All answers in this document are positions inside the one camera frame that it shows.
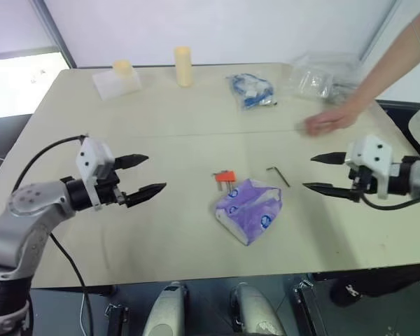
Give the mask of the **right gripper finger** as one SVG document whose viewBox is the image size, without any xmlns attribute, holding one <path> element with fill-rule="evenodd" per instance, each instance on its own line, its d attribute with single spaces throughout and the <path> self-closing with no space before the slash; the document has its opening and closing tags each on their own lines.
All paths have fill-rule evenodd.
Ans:
<svg viewBox="0 0 420 336">
<path fill-rule="evenodd" d="M 314 162 L 320 162 L 327 165 L 343 165 L 345 162 L 345 152 L 331 152 L 315 155 L 310 160 Z"/>
<path fill-rule="evenodd" d="M 360 201 L 360 193 L 357 190 L 338 188 L 329 183 L 303 183 L 303 186 L 325 196 L 342 198 L 353 202 Z"/>
</svg>

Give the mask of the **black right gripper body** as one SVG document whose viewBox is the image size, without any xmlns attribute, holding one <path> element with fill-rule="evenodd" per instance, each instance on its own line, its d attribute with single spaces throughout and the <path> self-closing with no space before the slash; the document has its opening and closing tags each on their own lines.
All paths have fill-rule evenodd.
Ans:
<svg viewBox="0 0 420 336">
<path fill-rule="evenodd" d="M 366 166 L 350 169 L 349 179 L 352 180 L 350 200 L 360 202 L 362 195 L 377 193 L 377 179 L 372 175 L 372 170 Z"/>
</svg>

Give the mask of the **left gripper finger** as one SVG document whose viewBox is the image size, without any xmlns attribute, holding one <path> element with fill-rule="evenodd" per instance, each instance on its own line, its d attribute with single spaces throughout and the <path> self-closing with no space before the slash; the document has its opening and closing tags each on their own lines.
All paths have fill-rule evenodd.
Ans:
<svg viewBox="0 0 420 336">
<path fill-rule="evenodd" d="M 140 165 L 141 163 L 147 161 L 149 157 L 142 154 L 130 154 L 120 157 L 116 157 L 113 165 L 114 170 L 119 169 L 129 169 Z"/>
<path fill-rule="evenodd" d="M 137 192 L 125 196 L 126 207 L 133 207 L 140 203 L 146 202 L 160 193 L 166 183 L 154 183 L 140 188 Z"/>
</svg>

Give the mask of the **person's right hand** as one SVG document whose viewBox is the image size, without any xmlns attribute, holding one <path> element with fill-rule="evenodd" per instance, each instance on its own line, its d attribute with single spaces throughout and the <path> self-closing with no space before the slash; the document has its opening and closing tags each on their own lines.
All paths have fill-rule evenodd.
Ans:
<svg viewBox="0 0 420 336">
<path fill-rule="evenodd" d="M 361 112 L 349 104 L 324 110 L 304 121 L 305 131 L 309 136 L 318 137 L 347 128 L 356 122 Z"/>
</svg>

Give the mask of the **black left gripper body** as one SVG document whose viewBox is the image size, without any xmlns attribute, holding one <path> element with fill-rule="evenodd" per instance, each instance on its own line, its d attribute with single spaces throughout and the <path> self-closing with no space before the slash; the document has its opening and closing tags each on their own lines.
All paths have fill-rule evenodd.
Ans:
<svg viewBox="0 0 420 336">
<path fill-rule="evenodd" d="M 118 187 L 120 179 L 116 171 L 120 169 L 120 165 L 115 165 L 106 178 L 97 181 L 96 191 L 100 204 L 126 204 L 126 194 Z"/>
</svg>

